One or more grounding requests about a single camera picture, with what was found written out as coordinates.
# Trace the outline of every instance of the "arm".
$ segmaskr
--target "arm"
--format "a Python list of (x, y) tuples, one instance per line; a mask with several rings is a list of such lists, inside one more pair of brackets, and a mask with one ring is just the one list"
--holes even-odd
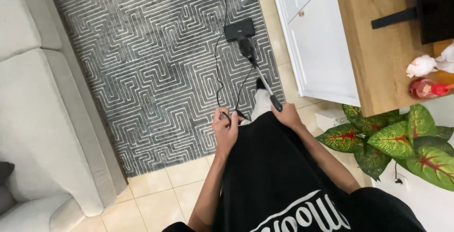
[(333, 183), (348, 194), (360, 189), (360, 185), (345, 168), (328, 150), (315, 139), (301, 122), (294, 104), (283, 104), (282, 112), (279, 113), (274, 107), (271, 108), (276, 118), (284, 125), (291, 128), (301, 141), (309, 154), (317, 162), (318, 166), (328, 175)]
[(188, 226), (196, 232), (211, 231), (221, 194), (221, 182), (226, 160), (238, 138), (237, 113), (232, 113), (231, 127), (227, 128), (226, 125), (229, 124), (229, 120), (221, 112), (228, 114), (229, 110), (218, 107), (214, 113), (212, 126), (218, 146), (214, 155), (213, 164), (188, 221)]

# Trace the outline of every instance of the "hand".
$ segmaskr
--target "hand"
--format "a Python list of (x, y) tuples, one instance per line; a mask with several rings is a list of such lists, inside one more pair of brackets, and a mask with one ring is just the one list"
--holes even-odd
[(276, 110), (274, 105), (271, 106), (274, 116), (284, 125), (291, 128), (293, 131), (297, 131), (300, 128), (306, 126), (301, 122), (300, 116), (298, 115), (297, 108), (292, 103), (283, 103), (282, 111)]
[(238, 138), (239, 117), (237, 112), (234, 111), (230, 115), (231, 125), (228, 128), (227, 126), (229, 125), (229, 120), (224, 114), (222, 114), (222, 112), (229, 114), (229, 110), (227, 108), (217, 107), (214, 112), (212, 127), (216, 142), (218, 143), (216, 154), (221, 154), (227, 157), (231, 148), (235, 144), (236, 139)]

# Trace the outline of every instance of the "white sofa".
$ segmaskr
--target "white sofa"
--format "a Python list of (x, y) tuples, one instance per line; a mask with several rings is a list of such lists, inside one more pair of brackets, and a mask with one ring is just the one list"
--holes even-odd
[(70, 231), (127, 186), (53, 0), (0, 0), (0, 161), (1, 232)]

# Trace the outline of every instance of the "red bottle cap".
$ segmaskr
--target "red bottle cap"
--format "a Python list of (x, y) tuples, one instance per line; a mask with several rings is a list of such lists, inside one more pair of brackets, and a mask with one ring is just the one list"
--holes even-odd
[(430, 91), (435, 95), (446, 95), (450, 91), (447, 86), (447, 84), (443, 83), (433, 84)]

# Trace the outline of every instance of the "maze pattern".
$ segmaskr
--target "maze pattern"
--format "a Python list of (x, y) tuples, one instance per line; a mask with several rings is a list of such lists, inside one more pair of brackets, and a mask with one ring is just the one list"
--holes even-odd
[[(258, 64), (284, 96), (258, 0), (227, 0), (227, 23), (250, 17)], [(217, 107), (215, 43), (224, 0), (56, 0), (85, 77), (104, 112), (128, 177), (212, 154)], [(230, 109), (251, 65), (236, 43), (221, 38), (218, 61)], [(247, 116), (256, 73), (240, 95)]]

